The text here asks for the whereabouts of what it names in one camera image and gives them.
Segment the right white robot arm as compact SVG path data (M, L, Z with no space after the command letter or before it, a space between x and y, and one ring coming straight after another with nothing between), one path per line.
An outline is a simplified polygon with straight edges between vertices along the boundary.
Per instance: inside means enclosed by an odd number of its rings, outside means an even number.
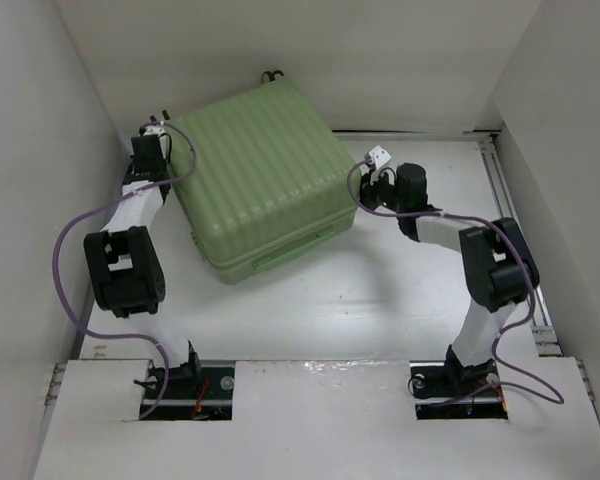
M427 374L419 398L464 397L482 388L495 366L494 349L516 306L539 284L539 273L517 222L510 217L488 221L446 213L430 204L423 167L403 163L393 175L365 161L356 180L354 165L346 177L357 206L373 215L394 218L401 233L418 243L460 254L471 297L464 323L449 345L442 366Z

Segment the green suitcase blue lining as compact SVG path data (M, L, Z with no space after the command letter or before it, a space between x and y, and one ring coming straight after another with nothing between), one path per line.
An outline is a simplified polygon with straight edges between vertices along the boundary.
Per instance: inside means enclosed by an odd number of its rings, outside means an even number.
M168 120L173 192L201 257L236 284L350 229L352 156L279 71Z

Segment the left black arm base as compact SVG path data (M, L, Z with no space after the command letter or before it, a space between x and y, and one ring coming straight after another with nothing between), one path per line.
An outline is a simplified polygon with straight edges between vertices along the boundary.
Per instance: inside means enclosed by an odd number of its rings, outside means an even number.
M234 362L203 362L201 376L185 374L185 365L171 373L166 393L156 402L163 377L162 368L150 368L145 380L134 384L143 389L139 417L145 421L229 421L232 419L235 385Z

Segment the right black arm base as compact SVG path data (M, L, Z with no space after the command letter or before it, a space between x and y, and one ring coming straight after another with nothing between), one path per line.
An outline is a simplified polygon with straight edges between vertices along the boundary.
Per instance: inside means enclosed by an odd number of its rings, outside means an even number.
M489 381L499 380L493 361L470 371L457 371L444 361L409 363L408 390L415 398L418 420L507 420L508 412L499 387L470 393Z

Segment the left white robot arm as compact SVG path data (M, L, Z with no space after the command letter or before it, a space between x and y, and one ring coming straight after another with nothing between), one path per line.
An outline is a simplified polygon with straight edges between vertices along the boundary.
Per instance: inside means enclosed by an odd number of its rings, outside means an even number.
M166 298L166 280L150 225L171 190L168 165L172 135L149 126L131 139L131 160L121 201L110 220L84 237L83 247L96 304L116 318L155 315Z

